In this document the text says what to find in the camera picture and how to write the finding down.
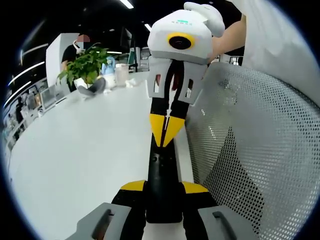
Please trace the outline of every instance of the yellow ring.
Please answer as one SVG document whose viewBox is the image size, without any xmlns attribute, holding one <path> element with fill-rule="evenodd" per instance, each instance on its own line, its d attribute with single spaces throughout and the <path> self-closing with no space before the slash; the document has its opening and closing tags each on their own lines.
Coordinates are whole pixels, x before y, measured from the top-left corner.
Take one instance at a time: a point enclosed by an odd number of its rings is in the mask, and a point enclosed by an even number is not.
<svg viewBox="0 0 320 240">
<path fill-rule="evenodd" d="M 184 32 L 172 32 L 172 33 L 168 34 L 168 36 L 167 36 L 168 43 L 169 43 L 170 39 L 173 37 L 183 37 L 183 38 L 188 39 L 191 43 L 191 46 L 188 49 L 192 48 L 196 42 L 195 38 L 193 36 L 191 36 L 190 34 L 187 34 Z"/>
</svg>

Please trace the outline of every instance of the potted plant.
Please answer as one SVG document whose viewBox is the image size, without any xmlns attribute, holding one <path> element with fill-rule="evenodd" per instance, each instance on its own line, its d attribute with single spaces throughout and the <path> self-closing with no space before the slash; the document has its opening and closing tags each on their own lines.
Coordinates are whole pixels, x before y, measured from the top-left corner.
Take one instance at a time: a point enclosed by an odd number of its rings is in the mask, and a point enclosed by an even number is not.
<svg viewBox="0 0 320 240">
<path fill-rule="evenodd" d="M 107 63 L 107 48 L 92 46 L 74 61 L 67 63 L 66 70 L 63 70 L 58 78 L 66 76 L 66 80 L 72 85 L 74 80 L 82 78 L 87 87 L 93 84 L 100 74 L 102 64 Z"/>
</svg>

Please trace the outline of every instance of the ceiling light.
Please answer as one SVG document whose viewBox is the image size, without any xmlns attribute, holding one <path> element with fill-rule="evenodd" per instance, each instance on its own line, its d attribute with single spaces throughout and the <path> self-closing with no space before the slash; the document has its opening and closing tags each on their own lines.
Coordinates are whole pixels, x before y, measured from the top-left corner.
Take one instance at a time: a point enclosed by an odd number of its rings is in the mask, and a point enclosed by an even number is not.
<svg viewBox="0 0 320 240">
<path fill-rule="evenodd" d="M 145 24 L 144 26 L 146 27 L 146 29 L 148 29 L 151 32 L 151 27 L 149 24 Z"/>
<path fill-rule="evenodd" d="M 20 92 L 22 89 L 24 89 L 26 86 L 28 86 L 31 83 L 31 81 L 28 81 L 25 85 L 23 85 L 22 87 L 20 87 L 17 91 L 15 91 L 4 103 L 3 107 L 5 107 L 7 105 L 7 103 L 15 96 L 18 94 L 18 92 Z"/>
<path fill-rule="evenodd" d="M 20 76 L 22 76 L 23 74 L 25 74 L 26 72 L 28 72 L 29 70 L 34 69 L 35 67 L 38 67 L 39 65 L 44 64 L 44 63 L 45 63 L 44 61 L 39 62 L 39 63 L 37 63 L 36 65 L 33 65 L 33 66 L 27 68 L 26 70 L 20 72 L 17 76 L 15 76 L 14 78 L 12 78 L 12 80 L 8 83 L 8 86 L 9 86 L 10 84 L 12 84 L 12 82 L 14 82 L 17 78 L 19 78 Z"/>
<path fill-rule="evenodd" d="M 40 49 L 40 48 L 46 47 L 46 46 L 48 46 L 48 45 L 49 45 L 49 43 L 45 43 L 45 44 L 42 44 L 42 45 L 36 46 L 36 47 L 34 47 L 34 48 L 31 48 L 31 49 L 29 49 L 29 50 L 27 50 L 27 51 L 23 52 L 22 56 L 24 56 L 24 55 L 26 55 L 26 54 L 28 54 L 28 53 L 31 53 L 31 52 L 33 52 L 34 50 L 37 50 L 37 49 Z"/>
<path fill-rule="evenodd" d="M 134 6 L 132 6 L 132 4 L 128 0 L 119 0 L 119 1 L 122 2 L 128 9 L 134 8 Z"/>
<path fill-rule="evenodd" d="M 22 57 L 23 57 L 23 54 L 24 54 L 24 51 L 21 49 L 21 51 L 20 51 L 20 63 L 21 63 L 21 66 L 22 66 Z"/>
<path fill-rule="evenodd" d="M 121 51 L 107 51 L 108 54 L 122 54 Z"/>
</svg>

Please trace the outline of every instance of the black shirt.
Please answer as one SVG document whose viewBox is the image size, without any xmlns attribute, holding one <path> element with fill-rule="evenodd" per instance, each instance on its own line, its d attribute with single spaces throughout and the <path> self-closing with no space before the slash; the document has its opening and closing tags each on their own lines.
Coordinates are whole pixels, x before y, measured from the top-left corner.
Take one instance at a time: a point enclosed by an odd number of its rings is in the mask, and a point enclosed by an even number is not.
<svg viewBox="0 0 320 240">
<path fill-rule="evenodd" d="M 62 63 L 64 61 L 73 62 L 74 60 L 76 60 L 76 57 L 77 57 L 77 50 L 73 45 L 70 45 L 65 49 L 63 53 Z"/>
<path fill-rule="evenodd" d="M 73 45 L 70 45 L 65 49 L 63 53 L 62 63 L 64 61 L 73 62 L 74 60 L 76 60 L 76 58 L 77 58 L 77 50 Z M 70 85 L 69 81 L 66 81 L 66 82 L 69 86 L 70 92 L 73 92 L 74 90 L 77 89 L 74 82 L 72 82 L 72 85 Z"/>
<path fill-rule="evenodd" d="M 15 117 L 18 123 L 21 123 L 23 121 L 23 117 L 21 114 L 21 110 L 23 108 L 24 104 L 22 102 L 18 102 L 15 106 Z"/>
</svg>

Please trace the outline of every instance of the ceiling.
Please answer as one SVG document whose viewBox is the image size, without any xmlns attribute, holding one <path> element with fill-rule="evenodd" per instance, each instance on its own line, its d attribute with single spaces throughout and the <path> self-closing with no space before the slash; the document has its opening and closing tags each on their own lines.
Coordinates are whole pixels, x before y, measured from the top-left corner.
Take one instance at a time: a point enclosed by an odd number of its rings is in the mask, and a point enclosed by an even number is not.
<svg viewBox="0 0 320 240">
<path fill-rule="evenodd" d="M 119 0 L 91 0 L 62 4 L 54 12 L 43 12 L 42 21 L 33 23 L 32 30 L 25 34 L 22 50 L 25 52 L 34 47 L 50 44 L 60 33 L 83 33 L 90 36 L 92 42 L 101 42 L 110 51 L 126 52 L 120 45 L 121 31 L 128 29 L 138 47 L 146 47 L 149 31 L 144 24 L 152 24 L 160 18 L 183 8 L 184 0 L 129 0 L 134 6 L 128 9 Z M 241 13 L 234 5 L 225 0 L 193 1 L 199 4 L 211 4 L 216 7 L 227 28 L 241 18 Z M 16 61 L 8 81 L 27 68 L 45 61 L 47 47 L 34 50 L 23 57 L 21 64 L 20 49 L 16 51 Z M 243 55 L 243 48 L 232 51 L 230 55 Z M 45 64 L 33 68 L 10 85 L 12 92 L 28 81 L 37 82 L 46 77 Z"/>
</svg>

